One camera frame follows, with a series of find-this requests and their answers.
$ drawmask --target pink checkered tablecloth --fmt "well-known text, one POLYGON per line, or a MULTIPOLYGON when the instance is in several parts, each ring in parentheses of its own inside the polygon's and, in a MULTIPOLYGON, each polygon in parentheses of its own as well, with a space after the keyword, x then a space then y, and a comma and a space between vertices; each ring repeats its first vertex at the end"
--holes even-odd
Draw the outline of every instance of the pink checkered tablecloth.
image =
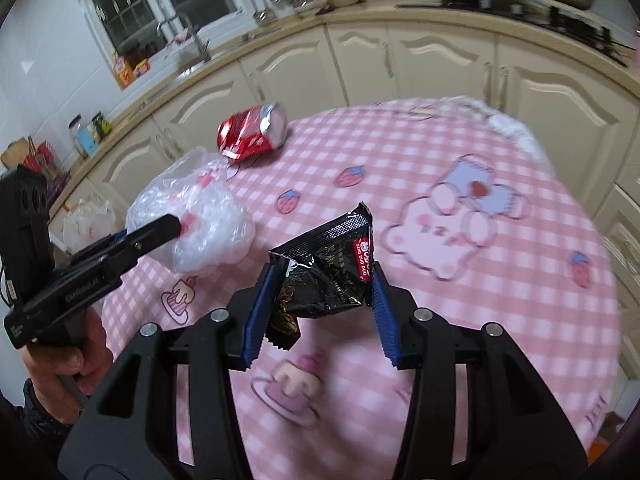
MULTIPOLYGON (((118 355, 144 323, 169 330, 225 306, 253 286, 268 251, 358 202, 374 218, 375 258, 453 324, 501 323, 590 446, 603 421, 619 348, 607 253, 567 190, 508 140, 464 113, 403 112, 422 100, 333 110, 296 121, 279 153, 229 173, 257 235, 235 267, 176 275, 150 258, 104 304, 118 355)), ((265 341, 248 372, 232 373, 255 478, 391 478, 412 373, 383 355, 370 311, 301 320, 289 352, 265 341), (305 395, 288 391, 304 386, 305 395)), ((458 368, 455 461, 466 446, 466 377, 458 368)), ((178 442, 189 462, 186 374, 178 442)))

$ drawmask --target red label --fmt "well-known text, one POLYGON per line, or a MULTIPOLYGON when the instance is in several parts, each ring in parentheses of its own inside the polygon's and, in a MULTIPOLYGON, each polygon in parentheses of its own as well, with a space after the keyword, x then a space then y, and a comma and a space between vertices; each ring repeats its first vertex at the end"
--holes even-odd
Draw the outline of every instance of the red label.
POLYGON ((361 238, 353 243, 353 251, 356 254, 356 263, 358 264, 358 273, 363 282, 371 281, 371 267, 369 263, 369 254, 371 243, 368 238, 361 238))

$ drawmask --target cabinet handle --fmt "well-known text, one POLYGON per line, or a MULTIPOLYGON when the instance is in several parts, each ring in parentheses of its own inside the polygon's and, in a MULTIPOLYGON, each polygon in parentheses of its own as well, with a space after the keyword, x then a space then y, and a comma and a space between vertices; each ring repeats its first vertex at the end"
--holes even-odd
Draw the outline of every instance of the cabinet handle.
POLYGON ((484 64, 484 102, 488 105, 491 104, 491 93, 493 89, 492 83, 494 82, 494 64, 491 61, 487 61, 484 64))
POLYGON ((507 109, 507 90, 509 88, 509 69, 500 67, 500 105, 498 110, 504 112, 507 109))
POLYGON ((636 270, 640 269, 640 251, 633 247, 628 240, 625 240, 624 249, 625 254, 623 254, 623 257, 625 259, 626 270, 631 272, 635 278, 640 278, 640 270, 636 270))
POLYGON ((389 79, 393 79, 395 77, 395 74, 394 74, 394 67, 391 64, 391 49, 389 48, 388 41, 385 41, 385 43, 383 43, 383 46, 385 47, 386 72, 389 74, 389 79))
POLYGON ((164 134, 167 136, 167 139, 169 139, 169 142, 174 146, 176 153, 178 153, 178 155, 180 156, 183 156, 184 150, 180 147, 178 141, 175 140, 175 137, 171 133, 171 129, 168 126, 164 129, 164 134))
POLYGON ((175 162, 177 160, 169 147, 164 143, 164 138, 162 138, 162 135, 156 134, 156 142, 158 143, 158 146, 160 146, 164 150, 164 154, 169 158, 170 161, 175 162))
POLYGON ((267 96, 264 94, 264 91, 262 90, 260 83, 258 83, 258 80, 255 78, 254 73, 251 72, 249 74, 249 77, 251 78, 251 82, 254 84, 255 89, 258 91, 258 95, 260 96, 260 101, 265 103, 267 101, 267 96))

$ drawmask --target countertop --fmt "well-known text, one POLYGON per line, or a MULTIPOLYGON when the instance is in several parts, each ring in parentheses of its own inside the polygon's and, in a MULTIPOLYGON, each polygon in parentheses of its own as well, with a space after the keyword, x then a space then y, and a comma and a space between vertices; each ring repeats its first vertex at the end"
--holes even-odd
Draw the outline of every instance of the countertop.
MULTIPOLYGON (((631 68, 625 69, 606 56, 603 56, 577 41, 566 38, 561 34, 545 30, 534 25, 529 25, 527 23, 518 22, 516 20, 480 14, 478 12, 471 12, 467 10, 437 8, 396 9, 396 5, 400 3, 426 1, 435 0, 367 0, 366 3, 337 9, 334 12, 323 16, 315 15, 317 9, 288 16, 270 25, 270 27, 280 27, 279 31, 257 40, 253 40, 236 48, 232 52, 225 54, 224 56, 220 56, 219 58, 212 60, 201 69, 196 70, 193 74, 183 78, 178 84, 172 86, 162 95, 158 96, 148 105, 137 111, 145 99, 157 91, 151 90, 146 96, 143 96, 133 102, 127 110, 123 112, 120 118, 113 121, 113 131, 110 133, 109 137, 101 142, 98 152, 92 158, 82 162, 79 161, 72 167, 69 183, 51 207, 49 211, 50 216, 53 218, 73 190, 84 178, 87 177, 91 170, 118 142, 120 142, 136 126, 145 121, 149 116, 174 99, 181 92, 236 60, 247 56, 255 50, 264 48, 265 46, 276 43, 284 38, 288 38, 294 34, 321 25, 365 22, 439 23, 442 25, 468 27, 492 32, 494 34, 511 36, 575 59, 576 61, 601 73, 603 76, 608 77, 640 100, 640 80, 634 72, 632 63, 630 63, 631 68)), ((237 43, 239 39, 240 38, 236 38, 220 45, 215 50, 211 51, 212 55, 215 56, 216 52, 229 48, 229 46, 237 43)), ((172 79, 173 77, 167 78, 165 82, 159 84, 156 88, 162 88, 162 86, 166 85, 172 79)))

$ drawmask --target round table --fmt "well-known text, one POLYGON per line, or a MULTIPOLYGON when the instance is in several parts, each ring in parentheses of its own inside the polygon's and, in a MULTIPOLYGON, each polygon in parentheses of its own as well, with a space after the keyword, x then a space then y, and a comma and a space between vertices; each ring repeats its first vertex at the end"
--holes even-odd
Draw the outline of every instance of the round table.
MULTIPOLYGON (((153 321, 193 324, 253 286, 268 251, 359 202, 374 218, 374 257, 452 324, 502 324, 528 356, 585 447, 606 412, 620 335, 609 259, 567 190, 464 110, 434 116, 406 100, 332 110, 292 124, 286 145, 229 172, 257 235, 237 266, 207 276, 169 272, 149 257, 108 296, 103 321, 117 356, 153 321)), ((259 480, 391 478, 412 373, 383 355, 369 309, 301 320, 289 351, 265 341, 232 373, 236 410, 259 480), (303 378, 304 396, 283 378, 303 378)), ((458 368, 456 451, 466 446, 465 369, 458 368)), ((178 444, 189 462, 186 374, 178 374, 178 444)))

